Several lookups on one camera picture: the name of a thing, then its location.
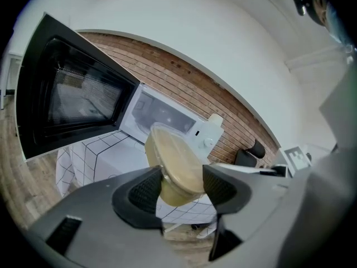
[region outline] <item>face mask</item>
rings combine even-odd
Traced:
[[[330,36],[333,37],[337,42],[344,44],[345,46],[350,45],[351,41],[349,36],[345,31],[345,27],[337,15],[336,9],[329,2],[326,9],[326,19],[329,26]]]

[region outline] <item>microwave door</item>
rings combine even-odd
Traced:
[[[140,81],[45,14],[23,57],[16,128],[26,160],[119,129]]]

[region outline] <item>container lid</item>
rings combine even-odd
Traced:
[[[202,165],[182,134],[161,123],[154,123],[151,135],[156,158],[165,173],[179,188],[188,193],[204,193]]]

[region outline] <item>food container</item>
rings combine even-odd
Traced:
[[[201,197],[205,191],[201,161],[182,134],[161,123],[154,123],[145,143],[150,166],[162,166],[160,197],[179,207]]]

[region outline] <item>person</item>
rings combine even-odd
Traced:
[[[331,37],[346,47],[354,48],[342,20],[328,0],[302,0],[302,4],[310,18],[325,27]]]

